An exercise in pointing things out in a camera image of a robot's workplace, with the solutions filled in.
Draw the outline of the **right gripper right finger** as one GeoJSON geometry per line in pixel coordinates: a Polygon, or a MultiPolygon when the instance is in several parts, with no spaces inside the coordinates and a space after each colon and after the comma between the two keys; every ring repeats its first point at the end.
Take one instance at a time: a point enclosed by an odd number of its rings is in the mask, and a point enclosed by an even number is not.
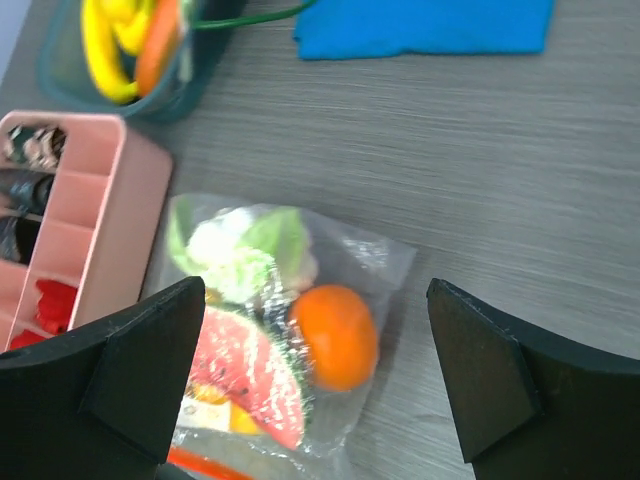
{"type": "Polygon", "coordinates": [[[428,315],[463,459],[478,479],[636,479],[639,362],[434,278],[428,315]]]}

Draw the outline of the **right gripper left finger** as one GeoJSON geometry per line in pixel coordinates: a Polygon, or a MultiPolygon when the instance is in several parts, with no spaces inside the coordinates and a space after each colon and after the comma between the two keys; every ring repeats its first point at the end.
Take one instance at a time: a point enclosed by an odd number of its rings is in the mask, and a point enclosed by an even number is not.
{"type": "Polygon", "coordinates": [[[201,330],[187,277],[1,356],[4,479],[186,479],[167,457],[201,330]]]}

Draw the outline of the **watermelon slice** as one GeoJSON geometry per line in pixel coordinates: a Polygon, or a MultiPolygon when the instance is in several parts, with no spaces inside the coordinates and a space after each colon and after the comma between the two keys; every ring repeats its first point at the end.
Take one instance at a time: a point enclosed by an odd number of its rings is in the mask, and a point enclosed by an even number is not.
{"type": "Polygon", "coordinates": [[[307,365],[294,343],[230,304],[205,308],[185,394],[231,401],[291,450],[302,443],[313,401],[307,365]]]}

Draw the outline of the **white cauliflower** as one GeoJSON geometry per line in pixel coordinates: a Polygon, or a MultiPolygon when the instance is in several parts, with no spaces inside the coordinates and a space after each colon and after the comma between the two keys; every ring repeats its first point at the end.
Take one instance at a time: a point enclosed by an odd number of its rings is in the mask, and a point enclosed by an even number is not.
{"type": "Polygon", "coordinates": [[[301,211],[254,204],[226,207],[201,221],[204,208],[186,196],[172,200],[167,250],[177,268],[199,276],[231,303],[293,300],[318,274],[312,238],[301,211]]]}

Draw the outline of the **orange tangerine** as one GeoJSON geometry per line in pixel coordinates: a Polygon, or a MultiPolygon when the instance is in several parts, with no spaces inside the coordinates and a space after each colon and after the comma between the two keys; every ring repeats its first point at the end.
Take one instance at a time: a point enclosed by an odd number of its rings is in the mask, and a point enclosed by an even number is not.
{"type": "Polygon", "coordinates": [[[378,333],[371,310],[354,290],[336,284],[314,287],[294,302],[290,316],[309,347],[318,387],[346,392],[374,374],[378,333]]]}

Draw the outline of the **clear orange-zip bag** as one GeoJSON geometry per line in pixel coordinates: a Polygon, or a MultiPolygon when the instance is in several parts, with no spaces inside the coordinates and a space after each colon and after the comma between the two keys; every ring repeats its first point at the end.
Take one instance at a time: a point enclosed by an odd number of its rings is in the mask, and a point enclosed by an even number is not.
{"type": "MultiPolygon", "coordinates": [[[[202,206],[198,221],[226,207],[254,205],[247,201],[211,194],[182,194],[202,206]]],[[[167,250],[161,273],[163,284],[187,275],[176,267],[167,250]]],[[[403,286],[415,257],[415,250],[398,241],[351,226],[304,208],[303,221],[312,238],[311,252],[318,262],[313,285],[343,285],[358,293],[374,318],[380,336],[387,322],[393,296],[403,286]]],[[[209,477],[231,479],[349,479],[353,472],[346,443],[354,430],[371,389],[373,377],[346,392],[333,392],[314,382],[309,347],[296,321],[290,316],[294,302],[271,297],[254,304],[236,304],[221,299],[205,286],[205,303],[240,306],[270,324],[294,343],[307,365],[307,379],[313,395],[310,420],[302,443],[294,450],[274,441],[262,429],[261,435],[242,435],[217,430],[189,428],[176,424],[170,458],[180,466],[209,477]]]]}

